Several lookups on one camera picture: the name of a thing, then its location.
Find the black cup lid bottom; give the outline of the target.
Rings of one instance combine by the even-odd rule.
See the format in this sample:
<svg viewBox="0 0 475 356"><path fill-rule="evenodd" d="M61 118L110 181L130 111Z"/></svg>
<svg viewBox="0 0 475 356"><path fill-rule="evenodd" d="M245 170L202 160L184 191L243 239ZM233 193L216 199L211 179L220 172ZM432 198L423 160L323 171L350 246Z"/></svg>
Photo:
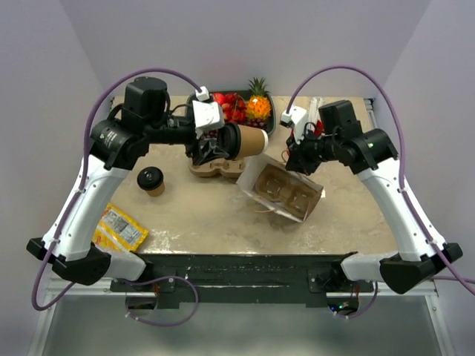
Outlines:
<svg viewBox="0 0 475 356"><path fill-rule="evenodd" d="M241 147L239 125L227 123L217 131L217 146L227 154L227 159L235 159Z"/></svg>

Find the black cup lid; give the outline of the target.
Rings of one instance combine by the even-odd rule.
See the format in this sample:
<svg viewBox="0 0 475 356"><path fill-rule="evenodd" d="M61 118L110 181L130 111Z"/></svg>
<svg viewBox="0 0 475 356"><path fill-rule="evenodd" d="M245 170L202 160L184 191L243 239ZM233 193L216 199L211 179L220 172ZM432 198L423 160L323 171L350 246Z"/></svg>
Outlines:
<svg viewBox="0 0 475 356"><path fill-rule="evenodd" d="M241 147L239 125L227 123L217 131L217 146L227 154L227 159L235 159Z"/></svg>
<svg viewBox="0 0 475 356"><path fill-rule="evenodd" d="M144 168L137 175L137 184L144 191L153 191L163 184L163 172L154 166Z"/></svg>

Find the brown pulp cup carrier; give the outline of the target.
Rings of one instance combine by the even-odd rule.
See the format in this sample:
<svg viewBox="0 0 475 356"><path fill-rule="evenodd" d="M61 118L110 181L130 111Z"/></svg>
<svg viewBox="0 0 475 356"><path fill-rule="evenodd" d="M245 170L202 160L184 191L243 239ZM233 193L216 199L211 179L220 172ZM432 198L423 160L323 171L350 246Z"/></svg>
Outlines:
<svg viewBox="0 0 475 356"><path fill-rule="evenodd" d="M203 165L193 165L189 163L190 172L196 177L209 178L222 176L230 179L237 179L246 167L246 159L226 160L215 159Z"/></svg>

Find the brown white paper bag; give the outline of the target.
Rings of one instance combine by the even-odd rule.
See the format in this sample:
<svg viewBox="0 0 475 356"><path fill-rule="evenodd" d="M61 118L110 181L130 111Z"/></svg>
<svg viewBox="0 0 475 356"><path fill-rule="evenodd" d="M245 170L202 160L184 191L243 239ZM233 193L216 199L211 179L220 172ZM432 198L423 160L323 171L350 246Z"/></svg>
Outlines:
<svg viewBox="0 0 475 356"><path fill-rule="evenodd" d="M270 156L267 156L266 154L261 154L259 156L253 156L253 157L249 158L243 173L240 175L239 179L237 180L238 187L242 190L242 192L244 194L246 194L248 197L250 197L255 202L261 204L266 210L271 211L272 213L275 213L277 215L280 215L282 217L285 217L285 218L287 218L289 220L292 220L292 221L295 221L297 223L302 223L305 220L307 220L307 218L309 217L309 215L312 212L307 216L307 218L305 220L300 220L300 219L290 215L289 213L283 212L281 209L278 209L278 207L276 205L274 205L274 204L272 204L272 203L270 203L266 200L262 200L258 196L258 194L255 192L255 190L254 190L255 181L256 181L256 179L258 178L258 176L260 175L260 173L262 172L262 170L265 168L265 166L267 164L281 167L282 169L284 169L286 171L285 166L284 166L283 163L273 159ZM291 171L288 171L288 172L290 172L291 175L293 175L293 176L300 177L301 179L305 179L311 185L319 185L319 184L313 182L311 179L308 179L306 176L304 176L302 174L291 172Z"/></svg>

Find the brown paper cup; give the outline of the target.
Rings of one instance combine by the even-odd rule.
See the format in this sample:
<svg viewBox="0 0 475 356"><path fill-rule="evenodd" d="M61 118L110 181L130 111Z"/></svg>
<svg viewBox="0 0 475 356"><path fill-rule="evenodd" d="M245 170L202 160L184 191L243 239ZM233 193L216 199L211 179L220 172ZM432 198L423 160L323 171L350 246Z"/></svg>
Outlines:
<svg viewBox="0 0 475 356"><path fill-rule="evenodd" d="M235 159L262 154L269 144L267 132L260 128L239 125L240 147Z"/></svg>
<svg viewBox="0 0 475 356"><path fill-rule="evenodd" d="M160 183L156 184L154 187L149 188L146 190L146 193L150 197L159 197L165 191L165 183L161 181Z"/></svg>

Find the black cup lid top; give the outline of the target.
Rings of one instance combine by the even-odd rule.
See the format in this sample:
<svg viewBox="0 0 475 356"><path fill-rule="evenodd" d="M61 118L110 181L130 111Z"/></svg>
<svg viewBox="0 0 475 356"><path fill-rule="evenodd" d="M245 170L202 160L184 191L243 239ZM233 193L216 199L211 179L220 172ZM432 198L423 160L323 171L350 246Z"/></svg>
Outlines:
<svg viewBox="0 0 475 356"><path fill-rule="evenodd" d="M163 184L163 172L154 166L144 168L137 175L137 184L144 191L153 191Z"/></svg>

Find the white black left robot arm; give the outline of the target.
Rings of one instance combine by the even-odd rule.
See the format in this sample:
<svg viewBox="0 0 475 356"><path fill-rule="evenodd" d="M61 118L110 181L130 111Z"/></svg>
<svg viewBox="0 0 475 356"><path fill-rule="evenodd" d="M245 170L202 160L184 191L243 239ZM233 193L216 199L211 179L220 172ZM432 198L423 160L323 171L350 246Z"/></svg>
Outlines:
<svg viewBox="0 0 475 356"><path fill-rule="evenodd" d="M27 251L51 264L64 280L89 286L103 277L127 280L137 291L149 289L154 273L137 254L94 245L92 237L114 192L152 144L185 145L188 156L205 158L199 147L204 131L221 128L223 117L205 87L195 93L191 117L174 118L167 84L138 77L127 84L124 102L97 123L79 174L55 223Z"/></svg>

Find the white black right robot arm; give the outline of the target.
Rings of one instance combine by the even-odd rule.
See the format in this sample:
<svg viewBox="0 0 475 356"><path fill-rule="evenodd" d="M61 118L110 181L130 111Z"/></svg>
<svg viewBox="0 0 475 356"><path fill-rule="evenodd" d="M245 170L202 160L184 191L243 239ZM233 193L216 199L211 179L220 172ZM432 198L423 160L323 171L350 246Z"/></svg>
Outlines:
<svg viewBox="0 0 475 356"><path fill-rule="evenodd" d="M368 280L404 294L460 259L459 244L448 243L420 206L390 137L381 129L364 131L348 100L323 105L318 112L321 134L307 110L292 106L282 113L280 124L291 130L285 169L310 175L323 162L348 167L373 196L397 246L389 254L355 253L344 258L330 274L332 286L348 291L357 281Z"/></svg>

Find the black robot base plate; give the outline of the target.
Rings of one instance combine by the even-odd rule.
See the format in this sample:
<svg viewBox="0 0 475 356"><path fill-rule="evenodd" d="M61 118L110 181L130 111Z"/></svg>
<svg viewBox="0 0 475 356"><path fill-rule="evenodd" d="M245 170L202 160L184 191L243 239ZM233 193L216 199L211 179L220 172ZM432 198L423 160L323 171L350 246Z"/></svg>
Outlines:
<svg viewBox="0 0 475 356"><path fill-rule="evenodd" d="M181 303L301 304L325 308L350 298L353 291L372 292L368 282L348 280L342 254L144 254L145 276L139 286L121 280L113 292L158 293L160 309Z"/></svg>

